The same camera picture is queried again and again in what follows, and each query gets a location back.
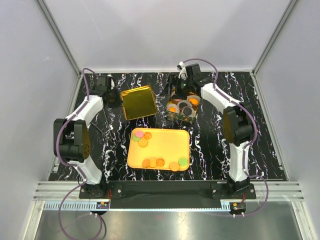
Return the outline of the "gold tin lid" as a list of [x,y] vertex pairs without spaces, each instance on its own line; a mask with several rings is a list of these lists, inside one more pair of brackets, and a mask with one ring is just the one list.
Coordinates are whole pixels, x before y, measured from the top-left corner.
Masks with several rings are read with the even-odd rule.
[[156,98],[150,85],[144,85],[120,93],[122,110],[127,121],[155,115]]

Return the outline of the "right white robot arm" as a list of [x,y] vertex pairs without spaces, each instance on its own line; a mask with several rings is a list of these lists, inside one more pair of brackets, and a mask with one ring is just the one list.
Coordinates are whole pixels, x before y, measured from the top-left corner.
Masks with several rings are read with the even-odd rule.
[[223,192],[239,198],[250,185],[248,171],[249,148],[257,138],[257,126],[252,116],[252,106],[228,95],[217,85],[217,77],[204,75],[199,64],[186,65],[181,61],[179,73],[170,73],[161,93],[172,100],[186,100],[193,93],[217,108],[223,115],[223,135],[230,148],[228,179]]

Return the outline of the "metal serving tongs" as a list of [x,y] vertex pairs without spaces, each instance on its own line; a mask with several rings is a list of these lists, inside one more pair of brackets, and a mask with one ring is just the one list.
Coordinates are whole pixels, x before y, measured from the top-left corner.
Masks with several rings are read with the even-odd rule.
[[115,148],[117,145],[116,135],[111,123],[108,109],[103,108],[91,120],[90,124],[101,135],[108,148]]

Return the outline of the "orange fish cookie top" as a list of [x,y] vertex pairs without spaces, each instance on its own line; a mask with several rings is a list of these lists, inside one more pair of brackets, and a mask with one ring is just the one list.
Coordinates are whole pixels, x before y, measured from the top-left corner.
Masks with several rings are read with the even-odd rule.
[[193,106],[197,106],[199,104],[199,101],[196,98],[189,98],[188,101],[193,105]]

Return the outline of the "orange fish cookie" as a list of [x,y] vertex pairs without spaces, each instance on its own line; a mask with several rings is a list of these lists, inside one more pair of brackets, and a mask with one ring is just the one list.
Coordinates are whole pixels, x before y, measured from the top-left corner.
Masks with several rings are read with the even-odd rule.
[[193,106],[197,106],[199,104],[199,101],[196,98],[189,98],[188,101],[193,105]]
[[175,107],[170,107],[169,109],[168,109],[170,112],[176,112],[176,108]]

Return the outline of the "black sandwich cookie bottom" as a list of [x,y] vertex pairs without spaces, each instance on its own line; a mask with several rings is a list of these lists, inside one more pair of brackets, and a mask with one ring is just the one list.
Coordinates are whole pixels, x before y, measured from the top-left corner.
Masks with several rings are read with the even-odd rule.
[[184,108],[184,110],[183,110],[183,114],[186,115],[186,116],[190,116],[190,115],[193,114],[193,109],[190,108],[190,107],[186,107],[186,108]]

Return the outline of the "green gold cookie tin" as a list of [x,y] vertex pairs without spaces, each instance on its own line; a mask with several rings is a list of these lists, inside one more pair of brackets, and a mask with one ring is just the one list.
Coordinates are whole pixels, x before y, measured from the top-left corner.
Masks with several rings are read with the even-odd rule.
[[166,120],[191,127],[197,119],[200,99],[192,93],[188,93],[186,99],[182,99],[173,92],[165,107]]

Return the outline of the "black sandwich cookie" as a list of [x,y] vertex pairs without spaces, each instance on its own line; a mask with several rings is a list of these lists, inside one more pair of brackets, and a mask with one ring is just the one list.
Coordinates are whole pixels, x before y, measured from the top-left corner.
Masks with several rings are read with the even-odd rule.
[[183,114],[186,115],[186,116],[190,116],[190,115],[193,114],[193,109],[190,108],[190,107],[186,107],[186,108],[184,108],[184,110],[183,110]]
[[185,107],[190,107],[191,104],[188,102],[188,101],[185,101],[185,100],[181,100],[179,103],[178,103],[178,107],[180,109],[183,109]]

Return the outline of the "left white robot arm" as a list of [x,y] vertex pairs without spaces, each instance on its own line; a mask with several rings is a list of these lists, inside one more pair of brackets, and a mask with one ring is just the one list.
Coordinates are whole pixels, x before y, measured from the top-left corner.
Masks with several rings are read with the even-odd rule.
[[93,118],[104,108],[115,109],[122,101],[111,74],[98,75],[96,84],[88,91],[82,103],[65,118],[53,123],[53,152],[64,166],[73,167],[91,185],[90,192],[97,198],[108,193],[108,186],[102,182],[102,171],[92,157],[89,128]]

